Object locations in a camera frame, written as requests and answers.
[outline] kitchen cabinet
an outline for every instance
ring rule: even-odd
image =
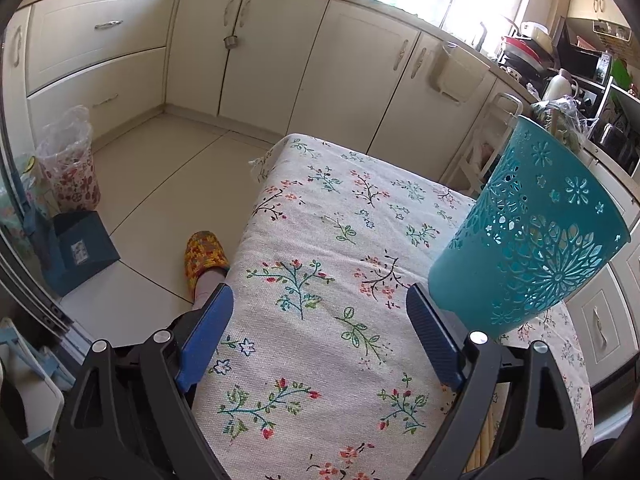
[[[429,81],[441,49],[438,38],[420,35],[367,152],[434,181],[439,181],[447,169],[496,81],[487,72],[465,103],[441,94]]]
[[[613,203],[620,211],[626,226],[631,228],[631,226],[636,223],[638,213],[640,213],[640,205],[638,205],[636,199],[628,192],[628,190],[626,190],[626,187],[624,187],[620,181],[604,167],[604,164],[601,164],[596,158],[594,158],[592,163],[589,165],[589,169],[600,181],[613,200]]]
[[[89,109],[93,139],[162,104],[165,47],[111,59],[69,75],[28,97],[36,142],[69,108]]]
[[[166,45],[175,0],[42,0],[33,5],[27,94],[115,57]]]
[[[2,106],[14,154],[33,153],[35,148],[27,108],[25,54],[31,7],[18,10],[7,25],[2,58]]]
[[[242,0],[180,0],[169,54],[166,102],[218,114],[228,50]]]
[[[595,386],[638,352],[638,340],[620,286],[607,264],[566,302]]]
[[[418,31],[404,23],[332,0],[306,67],[289,133],[365,153],[417,38]]]
[[[586,20],[603,20],[625,27],[629,26],[613,0],[571,0],[567,16]]]
[[[618,278],[640,337],[640,224],[631,231],[631,241],[611,259],[611,267]]]
[[[285,135],[329,0],[242,0],[220,116]]]

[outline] metal screw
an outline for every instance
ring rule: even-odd
[[[471,339],[471,341],[476,343],[477,345],[483,345],[484,343],[489,341],[489,338],[484,332],[472,332],[471,334],[469,334],[469,339]]]
[[[91,350],[99,354],[100,352],[104,352],[107,349],[107,342],[100,339],[100,341],[96,341],[92,346]]]
[[[166,343],[171,339],[171,332],[168,330],[159,330],[154,334],[154,341],[156,343]]]
[[[549,350],[549,347],[542,341],[534,341],[533,349],[539,354],[546,354]]]

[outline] yellow knitted slipper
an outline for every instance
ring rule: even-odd
[[[184,251],[184,272],[187,275],[187,284],[193,300],[198,278],[206,270],[219,267],[226,272],[229,270],[229,261],[225,251],[211,231],[199,231],[191,235]]]

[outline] cabinet handle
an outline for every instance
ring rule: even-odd
[[[93,105],[92,108],[97,108],[98,106],[102,106],[102,105],[105,105],[107,103],[110,103],[111,101],[113,101],[117,97],[118,97],[118,94],[113,95],[111,97],[107,97],[104,101],[100,101],[97,105]]]
[[[14,66],[20,65],[20,50],[22,49],[22,26],[18,26],[18,30],[14,35]]]
[[[596,320],[596,327],[598,329],[598,332],[600,332],[600,337],[602,338],[602,347],[606,348],[607,338],[605,337],[604,332],[602,331],[602,322],[600,321],[600,316],[598,316],[598,308],[596,306],[593,307],[593,319]]]
[[[122,23],[122,20],[115,20],[114,22],[100,23],[100,25],[96,25],[94,27],[95,30],[102,30],[103,28],[111,28],[115,27]]]
[[[229,0],[228,4],[226,4],[225,7],[225,16],[222,19],[222,23],[225,25],[225,27],[228,25],[229,21],[228,21],[228,16],[229,16],[229,9],[231,8],[231,4],[234,2],[235,0]]]
[[[409,45],[409,40],[404,40],[404,42],[402,43],[402,48],[400,49],[400,52],[398,52],[398,59],[396,59],[396,64],[394,65],[394,72],[398,70],[398,67],[400,66],[400,62],[402,61],[402,58],[406,53],[407,45]]]
[[[420,56],[418,56],[418,59],[415,60],[414,70],[411,72],[411,79],[413,79],[415,75],[418,73],[418,70],[420,70],[420,67],[422,66],[422,62],[424,61],[424,55],[426,53],[427,53],[426,48],[420,51]]]
[[[251,3],[251,0],[246,0],[246,3],[244,4],[244,7],[240,11],[240,27],[244,27],[244,17],[245,17],[245,15],[247,14],[247,12],[249,10],[249,4],[250,3]]]

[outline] trash bin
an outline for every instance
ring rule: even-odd
[[[36,149],[61,212],[94,210],[100,202],[91,149],[89,110],[76,106],[43,128],[44,140]]]

